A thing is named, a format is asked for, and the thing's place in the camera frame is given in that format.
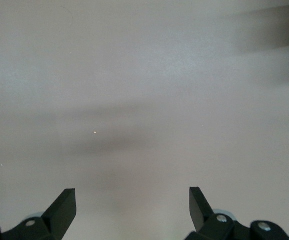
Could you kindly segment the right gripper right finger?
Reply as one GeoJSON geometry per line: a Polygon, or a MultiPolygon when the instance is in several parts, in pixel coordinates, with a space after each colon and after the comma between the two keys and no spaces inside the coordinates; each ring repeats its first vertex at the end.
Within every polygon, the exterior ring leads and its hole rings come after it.
{"type": "Polygon", "coordinates": [[[199,187],[189,188],[189,212],[195,231],[187,240],[289,240],[273,222],[256,220],[246,227],[225,213],[215,213],[199,187]]]}

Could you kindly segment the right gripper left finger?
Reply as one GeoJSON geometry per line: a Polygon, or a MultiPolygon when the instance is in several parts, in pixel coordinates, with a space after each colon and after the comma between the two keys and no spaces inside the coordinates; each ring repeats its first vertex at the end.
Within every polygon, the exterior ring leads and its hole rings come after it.
{"type": "Polygon", "coordinates": [[[76,192],[65,189],[39,217],[30,217],[2,232],[0,240],[61,240],[77,214],[76,192]]]}

